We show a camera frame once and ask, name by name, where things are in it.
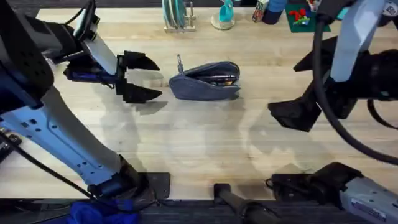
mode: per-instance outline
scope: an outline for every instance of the blue object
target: blue object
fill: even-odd
[[[116,202],[107,202],[117,208]],[[125,210],[132,209],[131,200],[123,200]],[[137,214],[118,213],[115,209],[100,203],[75,202],[70,209],[68,224],[135,224]]]
[[[232,76],[236,78],[230,85],[220,86],[205,82],[200,77]],[[212,101],[236,98],[239,91],[240,70],[233,62],[217,62],[201,65],[180,72],[169,81],[174,96],[180,100]]]
[[[224,5],[220,9],[220,22],[231,22],[234,17],[234,9],[233,9],[232,0],[225,0]]]
[[[269,0],[267,9],[264,12],[262,21],[266,24],[273,25],[279,21],[280,15],[284,11],[287,0]]]
[[[270,12],[282,12],[287,4],[287,0],[270,0],[267,5],[267,10]]]
[[[343,10],[341,10],[340,14],[338,14],[337,19],[338,20],[343,20],[345,14],[348,12],[349,7],[345,7]]]
[[[185,27],[186,10],[182,0],[175,0],[175,11],[177,12],[177,23],[179,28]]]

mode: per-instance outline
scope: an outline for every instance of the wooden table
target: wooden table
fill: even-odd
[[[292,34],[283,15],[268,26],[251,21],[254,9],[235,9],[236,26],[215,30],[210,18],[217,9],[195,9],[197,31],[166,34],[161,9],[98,9],[99,33],[114,53],[145,52],[161,68],[159,74],[131,73],[133,80],[163,91],[144,105],[123,103],[105,86],[75,83],[55,72],[55,86],[77,117],[110,149],[137,170],[172,174],[170,198],[212,198],[215,183],[227,182],[247,198],[272,198],[264,179],[276,172],[314,172],[339,161],[398,192],[398,167],[372,160],[348,146],[323,115],[310,133],[279,126],[267,109],[269,102],[293,99],[306,89],[308,72],[292,67],[308,53],[312,34]],[[43,9],[45,21],[67,21],[76,9]],[[340,23],[332,25],[331,37]],[[380,28],[371,52],[397,48],[393,26]],[[174,98],[168,80],[177,73],[176,55],[185,69],[230,60],[241,69],[240,97],[232,101],[200,102]],[[396,103],[377,104],[383,117],[398,123]],[[361,101],[345,126],[362,142],[398,156],[398,135],[373,121]],[[25,139],[29,153],[82,187],[71,169]],[[13,153],[0,164],[0,198],[84,198],[73,188]]]

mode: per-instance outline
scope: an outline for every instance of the pencil case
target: pencil case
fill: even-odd
[[[198,80],[200,76],[234,75],[236,81],[228,86],[216,86]],[[217,62],[201,65],[170,79],[169,85],[176,98],[181,100],[223,100],[234,98],[239,91],[239,67],[233,62]]]

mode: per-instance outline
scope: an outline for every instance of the plate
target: plate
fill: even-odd
[[[176,15],[175,2],[173,0],[169,0],[169,7],[170,7],[169,16],[171,18],[171,20],[170,20],[171,21],[171,25],[174,28],[178,28],[177,20],[175,18],[175,15]]]
[[[167,27],[172,26],[172,21],[170,18],[169,0],[162,0],[162,9],[163,9],[164,21],[166,22]]]
[[[185,9],[185,4],[182,0],[175,1],[175,11],[176,11],[176,21],[179,28],[185,27],[185,16],[187,15],[187,10]]]

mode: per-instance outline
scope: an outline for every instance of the toy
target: toy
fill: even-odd
[[[220,11],[211,17],[211,24],[218,30],[229,30],[235,25],[234,9],[232,0],[224,2]]]
[[[264,16],[264,11],[267,8],[268,2],[266,0],[258,0],[256,5],[256,10],[252,16],[253,22],[260,22]]]
[[[321,4],[321,0],[307,0],[307,2],[312,12],[316,12]]]
[[[286,4],[287,0],[269,0],[266,11],[262,17],[262,21],[269,25],[277,23]]]
[[[304,18],[303,21],[304,24],[300,24],[300,22],[295,21],[295,12],[292,12],[289,15],[290,11],[297,11],[298,14],[298,19],[300,20],[303,16],[300,15],[300,10],[304,9],[306,12],[305,15],[307,18]],[[309,8],[308,4],[288,4],[286,5],[285,8],[286,11],[286,18],[289,22],[289,28],[292,33],[314,33],[315,31],[315,13],[311,12],[311,9]],[[327,26],[324,30],[325,32],[330,32],[330,26]]]
[[[288,13],[289,16],[294,16],[295,26],[307,26],[310,23],[310,14],[311,12],[307,12],[305,9],[300,9],[297,11],[290,11]]]

